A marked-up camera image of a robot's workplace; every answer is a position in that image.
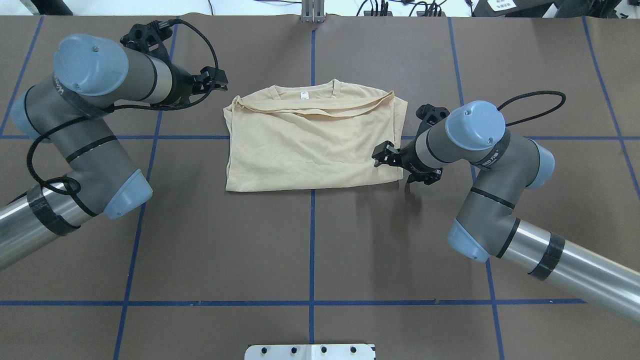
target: folded shirt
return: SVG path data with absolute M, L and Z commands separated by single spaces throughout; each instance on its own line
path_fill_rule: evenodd
M 393 91 L 332 80 L 271 86 L 224 109 L 230 133 L 227 191 L 346 188 L 403 178 L 373 167 L 376 145 L 399 145 L 407 102 Z

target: white paper label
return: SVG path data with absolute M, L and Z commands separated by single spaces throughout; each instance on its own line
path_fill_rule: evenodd
M 495 12 L 516 7 L 516 4 L 513 2 L 513 0 L 488 0 L 488 1 L 489 1 L 489 6 L 491 6 L 491 8 Z

